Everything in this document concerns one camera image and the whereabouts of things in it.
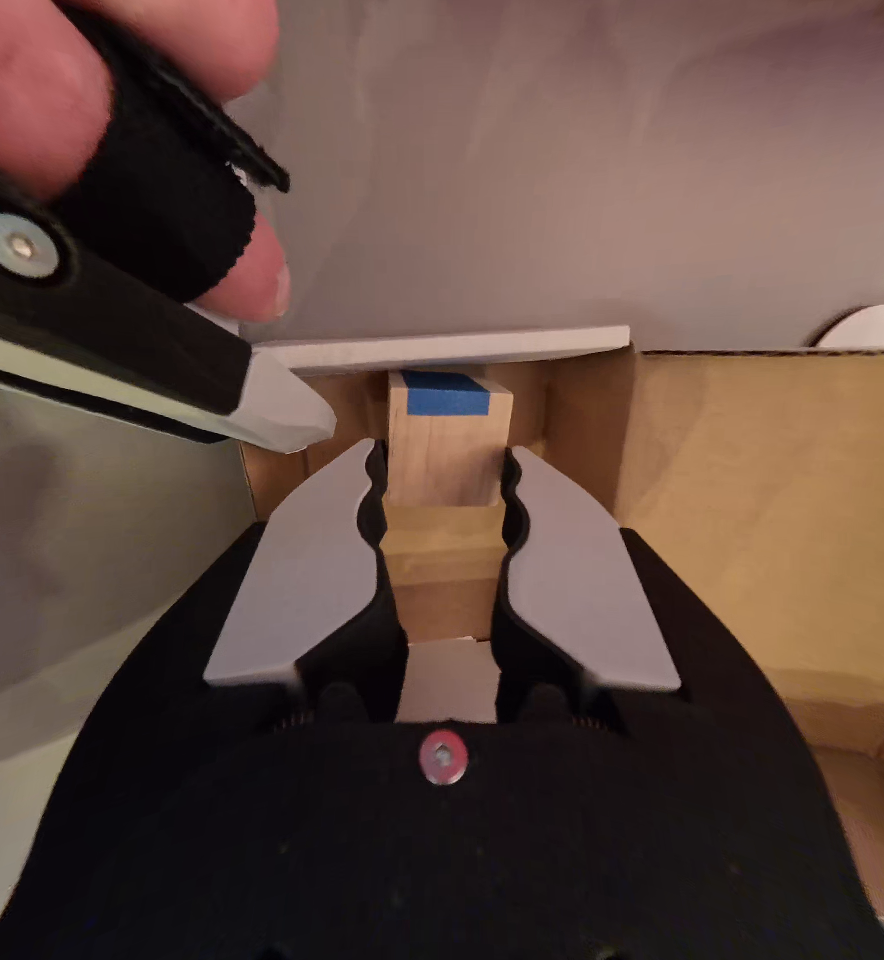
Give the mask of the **person's left hand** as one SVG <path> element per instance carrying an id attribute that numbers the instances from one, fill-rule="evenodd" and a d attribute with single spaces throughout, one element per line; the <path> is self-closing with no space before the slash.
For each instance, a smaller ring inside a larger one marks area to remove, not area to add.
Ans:
<path id="1" fill-rule="evenodd" d="M 254 88 L 276 57 L 271 1 L 95 1 L 110 19 L 226 104 Z M 0 2 L 0 170 L 40 202 L 81 176 L 104 136 L 112 79 L 100 54 L 54 2 Z"/>

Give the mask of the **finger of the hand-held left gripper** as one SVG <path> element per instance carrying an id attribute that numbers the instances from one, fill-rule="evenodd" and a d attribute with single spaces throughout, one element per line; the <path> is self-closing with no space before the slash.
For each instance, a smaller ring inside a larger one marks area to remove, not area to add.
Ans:
<path id="1" fill-rule="evenodd" d="M 241 385 L 230 388 L 230 399 L 238 403 L 228 414 L 3 339 L 0 390 L 203 445 L 233 440 L 291 453 L 333 436 L 331 406 L 285 366 L 277 351 L 252 348 L 221 326 L 203 330 L 215 333 L 215 359 L 229 359 L 230 372 L 241 370 Z"/>

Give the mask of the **white cardboard box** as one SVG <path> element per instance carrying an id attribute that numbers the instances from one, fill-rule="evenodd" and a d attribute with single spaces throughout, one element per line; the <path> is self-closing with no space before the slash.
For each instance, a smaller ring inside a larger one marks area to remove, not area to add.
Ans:
<path id="1" fill-rule="evenodd" d="M 634 352 L 469 366 L 525 445 L 634 529 L 732 630 L 815 748 L 884 918 L 884 351 Z M 196 443 L 0 390 L 0 913 L 124 656 L 252 521 L 385 435 L 378 359 L 309 381 L 302 453 Z"/>

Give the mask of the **white round object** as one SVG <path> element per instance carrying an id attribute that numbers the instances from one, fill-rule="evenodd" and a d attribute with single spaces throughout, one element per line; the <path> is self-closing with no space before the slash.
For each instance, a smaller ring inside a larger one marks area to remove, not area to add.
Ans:
<path id="1" fill-rule="evenodd" d="M 884 304 L 850 310 L 816 332 L 811 347 L 843 353 L 884 352 Z"/>

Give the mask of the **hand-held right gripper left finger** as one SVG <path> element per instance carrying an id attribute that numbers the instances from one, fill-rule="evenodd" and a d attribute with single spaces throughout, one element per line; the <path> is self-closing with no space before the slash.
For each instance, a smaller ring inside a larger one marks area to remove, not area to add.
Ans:
<path id="1" fill-rule="evenodd" d="M 351 685 L 398 716 L 409 644 L 381 544 L 387 445 L 362 439 L 273 511 L 208 659 L 212 688 L 282 687 L 312 705 Z"/>

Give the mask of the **wooden cube with blue tape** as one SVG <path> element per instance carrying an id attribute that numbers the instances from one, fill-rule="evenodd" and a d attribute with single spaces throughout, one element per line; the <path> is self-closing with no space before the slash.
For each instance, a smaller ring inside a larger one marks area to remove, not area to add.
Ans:
<path id="1" fill-rule="evenodd" d="M 513 404 L 513 394 L 492 380 L 391 372 L 386 501 L 400 508 L 495 506 Z"/>

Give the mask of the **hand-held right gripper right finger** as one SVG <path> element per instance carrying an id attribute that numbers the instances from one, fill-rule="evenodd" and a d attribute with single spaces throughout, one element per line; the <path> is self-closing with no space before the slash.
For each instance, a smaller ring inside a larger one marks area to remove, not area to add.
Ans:
<path id="1" fill-rule="evenodd" d="M 614 691 L 680 693 L 681 676 L 612 515 L 523 446 L 505 450 L 502 558 L 492 613 L 496 718 L 539 685 L 577 717 L 614 713 Z"/>

